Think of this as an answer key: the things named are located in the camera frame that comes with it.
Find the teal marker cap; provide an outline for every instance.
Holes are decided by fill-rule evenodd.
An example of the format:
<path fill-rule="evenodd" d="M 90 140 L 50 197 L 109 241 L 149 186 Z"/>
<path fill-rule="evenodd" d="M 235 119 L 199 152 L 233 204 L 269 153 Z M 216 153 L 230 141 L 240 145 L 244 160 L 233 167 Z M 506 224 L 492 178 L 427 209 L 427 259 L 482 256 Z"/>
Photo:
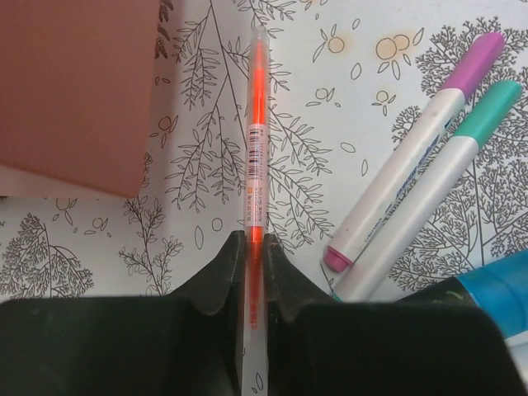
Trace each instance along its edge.
<path fill-rule="evenodd" d="M 518 82 L 510 80 L 495 82 L 477 106 L 465 117 L 453 136 L 473 138 L 481 149 L 521 97 L 521 93 L 522 88 Z"/>

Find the barcode label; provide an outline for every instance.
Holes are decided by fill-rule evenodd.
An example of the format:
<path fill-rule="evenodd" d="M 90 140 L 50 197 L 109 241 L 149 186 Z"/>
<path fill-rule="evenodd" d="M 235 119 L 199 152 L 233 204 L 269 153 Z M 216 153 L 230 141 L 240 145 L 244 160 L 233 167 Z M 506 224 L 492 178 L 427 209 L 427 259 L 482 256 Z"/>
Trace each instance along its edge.
<path fill-rule="evenodd" d="M 246 226 L 264 227 L 268 202 L 267 154 L 268 129 L 262 124 L 249 125 L 247 134 Z"/>

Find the marker body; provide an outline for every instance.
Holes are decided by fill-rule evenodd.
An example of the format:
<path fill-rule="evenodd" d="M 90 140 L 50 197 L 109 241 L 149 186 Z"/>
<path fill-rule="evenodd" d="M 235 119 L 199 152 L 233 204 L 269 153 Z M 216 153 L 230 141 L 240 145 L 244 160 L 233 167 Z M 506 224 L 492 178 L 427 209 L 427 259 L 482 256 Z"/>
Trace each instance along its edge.
<path fill-rule="evenodd" d="M 369 299 L 473 158 L 477 142 L 451 138 L 376 238 L 334 289 L 343 301 Z"/>
<path fill-rule="evenodd" d="M 358 259 L 384 225 L 405 187 L 417 179 L 418 168 L 444 134 L 450 120 L 473 95 L 503 48 L 504 37 L 499 32 L 481 35 L 469 47 L 335 233 L 324 256 L 324 262 L 330 268 L 342 272 Z"/>
<path fill-rule="evenodd" d="M 528 330 L 528 251 L 512 254 L 409 295 L 401 302 L 476 305 L 504 337 Z"/>
<path fill-rule="evenodd" d="M 439 91 L 431 99 L 329 243 L 324 261 L 334 271 L 344 271 L 360 256 L 395 202 L 417 178 L 418 168 L 446 132 L 451 119 L 462 110 L 464 102 L 464 93 L 456 88 Z"/>

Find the brown box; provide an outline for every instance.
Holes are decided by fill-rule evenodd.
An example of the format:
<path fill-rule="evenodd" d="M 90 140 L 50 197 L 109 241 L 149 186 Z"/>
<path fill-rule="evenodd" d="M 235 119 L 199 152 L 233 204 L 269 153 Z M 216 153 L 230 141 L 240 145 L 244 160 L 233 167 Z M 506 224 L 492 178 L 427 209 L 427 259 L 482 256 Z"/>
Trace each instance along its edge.
<path fill-rule="evenodd" d="M 0 0 L 0 196 L 135 196 L 158 0 Z"/>

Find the marker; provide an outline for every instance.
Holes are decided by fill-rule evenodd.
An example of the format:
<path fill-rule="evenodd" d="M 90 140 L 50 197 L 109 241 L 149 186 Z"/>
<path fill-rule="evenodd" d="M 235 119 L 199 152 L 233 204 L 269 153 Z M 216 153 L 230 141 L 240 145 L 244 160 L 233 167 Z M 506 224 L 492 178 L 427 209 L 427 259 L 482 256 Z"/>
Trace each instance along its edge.
<path fill-rule="evenodd" d="M 356 262 L 503 48 L 498 32 L 482 35 L 471 45 L 337 230 L 324 255 L 327 266 L 343 272 Z"/>
<path fill-rule="evenodd" d="M 244 221 L 246 262 L 243 307 L 239 319 L 237 369 L 241 394 L 267 395 L 266 295 L 262 270 L 262 244 L 266 233 L 269 196 L 268 105 L 269 36 L 263 26 L 252 32 L 247 98 L 246 200 Z"/>
<path fill-rule="evenodd" d="M 514 81 L 493 84 L 387 220 L 334 293 L 343 301 L 369 299 L 436 207 L 449 194 L 521 95 Z"/>
<path fill-rule="evenodd" d="M 476 305 L 505 338 L 528 330 L 528 250 L 481 266 L 400 300 Z"/>

